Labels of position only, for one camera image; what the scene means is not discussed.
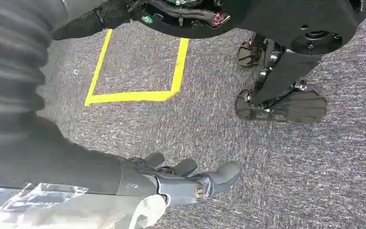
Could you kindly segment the robot's grey right hand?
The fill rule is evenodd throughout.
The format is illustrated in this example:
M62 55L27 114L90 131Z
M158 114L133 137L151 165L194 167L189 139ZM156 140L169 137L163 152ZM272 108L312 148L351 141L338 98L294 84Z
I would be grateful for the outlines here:
M95 197L160 195L167 206L184 206L228 191L241 174L236 161L198 174L191 159L173 167L163 161L159 153L124 158L89 150L35 113L0 114L0 188L54 184L81 187Z

